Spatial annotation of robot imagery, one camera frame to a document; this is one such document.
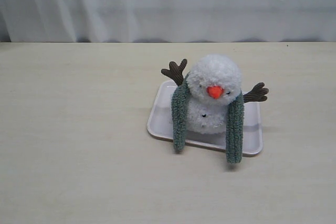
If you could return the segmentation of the white plush snowman toy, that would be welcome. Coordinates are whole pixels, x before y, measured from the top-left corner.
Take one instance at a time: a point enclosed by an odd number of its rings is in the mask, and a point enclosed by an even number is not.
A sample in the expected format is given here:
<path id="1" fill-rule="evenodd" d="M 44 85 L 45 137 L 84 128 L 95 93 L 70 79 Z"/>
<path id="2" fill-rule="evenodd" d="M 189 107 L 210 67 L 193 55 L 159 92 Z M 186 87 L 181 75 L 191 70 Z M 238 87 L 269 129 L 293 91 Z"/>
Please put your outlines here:
<path id="1" fill-rule="evenodd" d="M 187 74 L 188 60 L 170 61 L 161 74 L 170 78 L 176 89 L 171 97 L 173 134 L 187 131 L 199 134 L 222 134 L 229 127 L 229 118 L 244 108 L 245 103 L 264 102 L 269 89 L 264 82 L 250 91 L 242 91 L 242 73 L 230 58 L 209 54 L 196 62 Z"/>

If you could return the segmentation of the white rectangular tray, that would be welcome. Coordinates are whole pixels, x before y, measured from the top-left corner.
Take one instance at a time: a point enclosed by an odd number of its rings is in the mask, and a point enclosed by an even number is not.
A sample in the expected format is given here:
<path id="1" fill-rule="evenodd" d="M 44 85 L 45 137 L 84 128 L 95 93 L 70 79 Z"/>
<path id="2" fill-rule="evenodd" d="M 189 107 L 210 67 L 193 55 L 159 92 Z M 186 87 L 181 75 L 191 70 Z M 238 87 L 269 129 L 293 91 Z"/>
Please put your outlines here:
<path id="1" fill-rule="evenodd" d="M 161 83 L 147 123 L 147 130 L 150 135 L 169 142 L 173 141 L 173 122 L 170 106 L 171 97 L 175 89 L 176 84 L 172 80 Z M 186 145 L 224 152 L 226 150 L 225 134 L 199 134 L 188 131 Z M 246 103 L 243 155 L 255 156 L 263 150 L 263 147 L 260 103 Z"/>

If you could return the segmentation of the white backdrop curtain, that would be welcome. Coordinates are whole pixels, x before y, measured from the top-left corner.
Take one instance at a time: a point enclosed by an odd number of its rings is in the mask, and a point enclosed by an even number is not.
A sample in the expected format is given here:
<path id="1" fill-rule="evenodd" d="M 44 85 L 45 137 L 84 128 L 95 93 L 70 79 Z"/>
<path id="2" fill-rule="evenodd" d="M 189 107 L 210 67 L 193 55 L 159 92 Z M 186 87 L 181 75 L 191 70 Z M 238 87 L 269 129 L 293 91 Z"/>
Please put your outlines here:
<path id="1" fill-rule="evenodd" d="M 1 40 L 335 41 L 335 0 L 1 0 Z"/>

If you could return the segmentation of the green fuzzy scarf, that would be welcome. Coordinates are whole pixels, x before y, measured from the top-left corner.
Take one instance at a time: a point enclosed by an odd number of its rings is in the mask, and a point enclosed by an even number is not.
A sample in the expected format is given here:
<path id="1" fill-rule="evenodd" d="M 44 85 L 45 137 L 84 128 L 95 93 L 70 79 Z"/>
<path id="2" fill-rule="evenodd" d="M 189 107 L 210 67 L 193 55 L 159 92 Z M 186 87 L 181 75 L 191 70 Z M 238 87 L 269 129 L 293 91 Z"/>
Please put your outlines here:
<path id="1" fill-rule="evenodd" d="M 243 156 L 244 98 L 239 77 L 205 77 L 189 73 L 172 95 L 173 145 L 181 152 L 188 131 L 225 134 L 226 161 Z"/>

